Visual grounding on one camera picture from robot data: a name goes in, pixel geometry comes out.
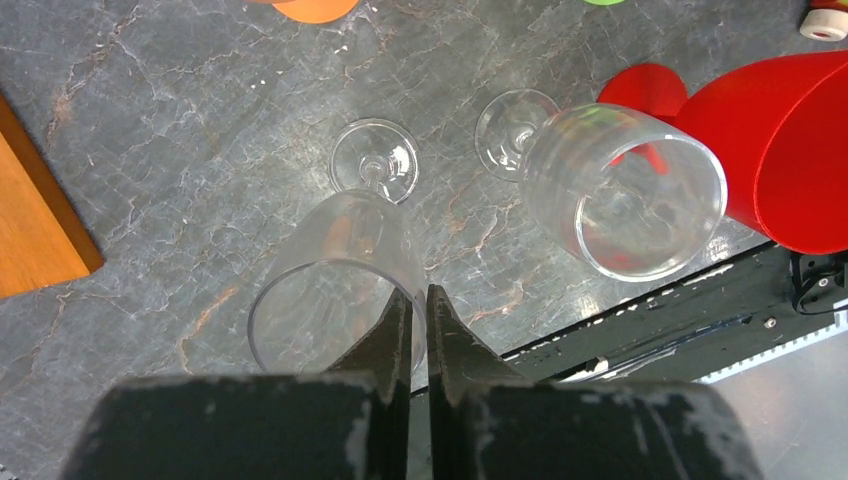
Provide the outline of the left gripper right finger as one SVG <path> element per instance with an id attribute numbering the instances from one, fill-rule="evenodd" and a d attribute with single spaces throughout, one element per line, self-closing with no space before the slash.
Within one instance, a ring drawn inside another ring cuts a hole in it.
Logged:
<path id="1" fill-rule="evenodd" d="M 426 297 L 437 479 L 759 479 L 733 409 L 676 381 L 534 382 Z"/>

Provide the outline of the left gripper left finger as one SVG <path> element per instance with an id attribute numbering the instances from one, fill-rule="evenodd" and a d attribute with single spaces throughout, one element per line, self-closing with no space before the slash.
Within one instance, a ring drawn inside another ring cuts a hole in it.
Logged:
<path id="1" fill-rule="evenodd" d="M 413 306 L 394 291 L 327 370 L 156 376 L 96 405 L 65 479 L 402 479 Z"/>

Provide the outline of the clear wine glass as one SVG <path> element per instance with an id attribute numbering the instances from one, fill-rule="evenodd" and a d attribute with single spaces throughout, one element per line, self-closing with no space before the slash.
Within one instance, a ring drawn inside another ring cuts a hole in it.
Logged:
<path id="1" fill-rule="evenodd" d="M 492 99 L 474 133 L 530 218 L 598 273 L 644 283 L 681 270 L 725 215 L 728 184 L 702 142 L 620 105 L 559 107 L 534 89 Z"/>
<path id="2" fill-rule="evenodd" d="M 326 369 L 377 324 L 394 291 L 412 303 L 411 368 L 420 367 L 426 275 L 400 207 L 418 183 L 418 156 L 411 134 L 389 120 L 360 119 L 340 131 L 328 162 L 335 192 L 282 242 L 249 313 L 261 370 Z"/>

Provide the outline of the orange plastic wine glass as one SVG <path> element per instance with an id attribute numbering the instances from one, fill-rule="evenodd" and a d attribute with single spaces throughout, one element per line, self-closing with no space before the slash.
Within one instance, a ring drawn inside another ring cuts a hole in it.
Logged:
<path id="1" fill-rule="evenodd" d="M 306 24 L 326 24 L 343 18 L 359 0 L 253 0 L 268 4 L 287 18 Z"/>

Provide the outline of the red plastic wine glass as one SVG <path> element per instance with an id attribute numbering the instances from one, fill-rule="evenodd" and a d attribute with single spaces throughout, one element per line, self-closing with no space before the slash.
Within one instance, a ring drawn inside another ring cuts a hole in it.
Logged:
<path id="1" fill-rule="evenodd" d="M 643 63 L 614 76 L 597 100 L 706 145 L 724 169 L 734 220 L 795 252 L 846 250 L 846 51 L 761 60 L 695 93 L 672 69 Z"/>

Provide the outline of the green plastic wine glass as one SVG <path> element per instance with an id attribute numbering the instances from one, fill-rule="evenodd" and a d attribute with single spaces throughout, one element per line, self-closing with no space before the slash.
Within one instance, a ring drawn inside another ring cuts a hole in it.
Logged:
<path id="1" fill-rule="evenodd" d="M 621 4 L 625 2 L 625 0 L 584 0 L 584 2 L 594 5 L 594 6 L 602 6 L 609 7 L 617 4 Z"/>

